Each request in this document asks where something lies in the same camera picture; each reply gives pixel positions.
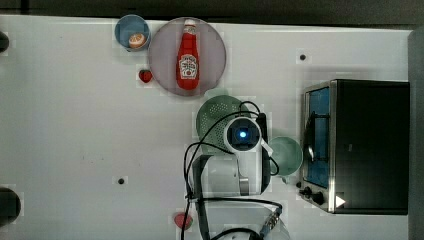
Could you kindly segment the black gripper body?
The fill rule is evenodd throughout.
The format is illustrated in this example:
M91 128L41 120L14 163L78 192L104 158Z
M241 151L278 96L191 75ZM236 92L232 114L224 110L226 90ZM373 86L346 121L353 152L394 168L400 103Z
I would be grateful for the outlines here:
M267 128L267 119L264 113L260 113L255 120L256 130L254 139L257 142L264 140L268 142L268 128Z

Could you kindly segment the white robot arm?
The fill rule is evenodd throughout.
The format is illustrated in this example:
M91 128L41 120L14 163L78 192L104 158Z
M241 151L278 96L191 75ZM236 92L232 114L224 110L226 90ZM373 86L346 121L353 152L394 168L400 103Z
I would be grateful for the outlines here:
M202 240L268 240L280 221L283 207L275 210L258 231L248 227L211 234L206 205L211 202L259 203L271 181L273 149L268 144L267 121L263 113L239 111L222 118L224 147L218 154L202 154L192 162L192 199L195 201Z

